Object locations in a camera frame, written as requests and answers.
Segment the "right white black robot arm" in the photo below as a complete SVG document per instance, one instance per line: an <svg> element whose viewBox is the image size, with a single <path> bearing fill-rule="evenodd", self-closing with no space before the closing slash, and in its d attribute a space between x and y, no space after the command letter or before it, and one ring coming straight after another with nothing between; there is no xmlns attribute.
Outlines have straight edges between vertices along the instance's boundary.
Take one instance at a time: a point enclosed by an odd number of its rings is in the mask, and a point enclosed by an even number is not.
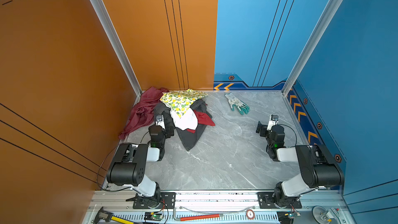
<svg viewBox="0 0 398 224"><path fill-rule="evenodd" d="M285 146L285 129L277 121L258 123L256 132L266 138L266 152L274 162L297 162L300 173L278 182L274 192L258 193L261 208L301 207L300 197L319 188L344 184L344 173L325 145Z"/></svg>

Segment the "maroon cloth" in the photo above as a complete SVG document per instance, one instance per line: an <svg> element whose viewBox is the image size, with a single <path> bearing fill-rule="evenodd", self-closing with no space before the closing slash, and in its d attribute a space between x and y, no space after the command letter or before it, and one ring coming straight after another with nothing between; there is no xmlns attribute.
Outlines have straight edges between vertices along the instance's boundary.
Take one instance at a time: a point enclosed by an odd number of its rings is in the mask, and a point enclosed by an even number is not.
<svg viewBox="0 0 398 224"><path fill-rule="evenodd" d="M132 108L127 124L118 138L124 140L133 131L150 125L153 122L155 106L160 103L160 98L167 92L169 92L167 88L150 87L146 90L141 95L140 101Z"/></svg>

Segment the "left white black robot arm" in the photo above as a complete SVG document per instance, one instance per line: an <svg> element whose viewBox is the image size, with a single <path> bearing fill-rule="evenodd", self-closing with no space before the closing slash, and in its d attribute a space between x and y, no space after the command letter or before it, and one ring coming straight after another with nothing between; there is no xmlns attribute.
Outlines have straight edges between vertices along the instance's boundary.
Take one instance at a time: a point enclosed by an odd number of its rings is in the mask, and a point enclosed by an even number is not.
<svg viewBox="0 0 398 224"><path fill-rule="evenodd" d="M155 122L148 128L148 143L121 143L109 165L106 181L121 186L121 191L131 190L136 196L127 199L133 202L134 209L162 208L165 197L160 186L146 174L147 162L160 162L165 154L165 141L174 135L174 131L166 128L162 115L155 117Z"/></svg>

